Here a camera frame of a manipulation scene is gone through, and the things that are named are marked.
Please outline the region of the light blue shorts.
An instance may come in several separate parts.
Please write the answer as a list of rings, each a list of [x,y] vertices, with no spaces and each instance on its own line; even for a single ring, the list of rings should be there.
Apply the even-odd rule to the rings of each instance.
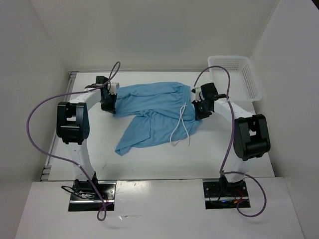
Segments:
[[[115,108],[117,118],[134,117],[115,148],[120,156],[133,147],[190,139],[202,123],[195,119],[190,86],[179,82],[120,87]]]

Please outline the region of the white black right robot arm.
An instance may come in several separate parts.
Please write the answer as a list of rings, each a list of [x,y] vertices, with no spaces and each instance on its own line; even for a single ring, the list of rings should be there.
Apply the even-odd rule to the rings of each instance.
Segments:
[[[242,184],[253,159],[261,158],[270,151],[267,121],[264,115],[254,115],[234,102],[226,94],[219,94],[213,83],[207,83],[191,90],[195,119],[202,120],[212,114],[222,116],[231,123],[230,145],[220,169],[219,192],[221,196],[231,195]]]

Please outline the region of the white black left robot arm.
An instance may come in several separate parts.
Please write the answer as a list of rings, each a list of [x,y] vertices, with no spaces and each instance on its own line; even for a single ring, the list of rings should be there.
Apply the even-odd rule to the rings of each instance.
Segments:
[[[65,143],[75,170],[73,192],[88,199],[99,195],[96,172],[90,162],[87,139],[90,134],[89,110],[97,103],[101,110],[114,114],[119,83],[112,83],[104,76],[97,76],[79,95],[57,106],[57,136]]]

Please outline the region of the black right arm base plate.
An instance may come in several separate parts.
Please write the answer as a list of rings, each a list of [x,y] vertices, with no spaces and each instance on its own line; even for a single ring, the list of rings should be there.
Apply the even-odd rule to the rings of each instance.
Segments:
[[[246,183],[243,181],[234,188],[221,190],[220,183],[217,179],[203,181],[203,192],[205,199],[205,208],[213,209],[236,209],[250,208],[249,195]]]

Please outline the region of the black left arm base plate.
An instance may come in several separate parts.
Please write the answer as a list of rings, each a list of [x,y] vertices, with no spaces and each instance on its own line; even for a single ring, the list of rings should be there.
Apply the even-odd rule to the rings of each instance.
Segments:
[[[107,206],[107,211],[115,209],[116,182],[99,181],[98,190]],[[70,193],[69,212],[97,212],[102,207],[102,202],[96,192],[75,191],[75,186],[62,186],[66,192]]]

